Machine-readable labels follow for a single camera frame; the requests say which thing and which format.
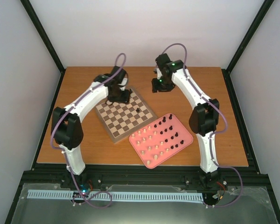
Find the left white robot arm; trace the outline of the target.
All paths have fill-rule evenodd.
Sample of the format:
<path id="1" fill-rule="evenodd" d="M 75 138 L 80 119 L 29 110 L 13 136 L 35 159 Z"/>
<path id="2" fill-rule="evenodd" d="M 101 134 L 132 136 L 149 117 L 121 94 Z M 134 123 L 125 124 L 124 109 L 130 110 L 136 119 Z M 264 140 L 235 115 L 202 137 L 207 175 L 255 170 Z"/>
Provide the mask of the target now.
<path id="1" fill-rule="evenodd" d="M 127 83 L 127 72 L 114 66 L 110 73 L 96 76 L 90 87 L 71 104 L 53 110 L 50 144 L 61 150 L 67 170 L 73 173 L 71 182 L 78 188 L 88 182 L 88 176 L 83 173 L 85 163 L 80 149 L 84 137 L 82 121 L 103 99 L 111 103 L 129 103 Z"/>

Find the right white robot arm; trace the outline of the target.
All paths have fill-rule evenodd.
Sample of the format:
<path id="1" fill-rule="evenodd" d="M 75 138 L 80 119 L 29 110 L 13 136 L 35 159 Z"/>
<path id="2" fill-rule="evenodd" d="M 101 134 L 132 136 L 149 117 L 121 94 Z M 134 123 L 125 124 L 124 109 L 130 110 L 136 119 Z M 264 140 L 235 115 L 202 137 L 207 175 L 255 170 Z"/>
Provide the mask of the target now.
<path id="1" fill-rule="evenodd" d="M 196 134 L 200 150 L 200 168 L 204 173 L 218 169 L 214 132 L 219 117 L 219 102 L 206 95 L 194 81 L 182 60 L 172 61 L 166 53 L 155 59 L 156 78 L 152 79 L 152 92 L 170 92 L 178 87 L 189 101 L 192 114 L 189 126 Z"/>

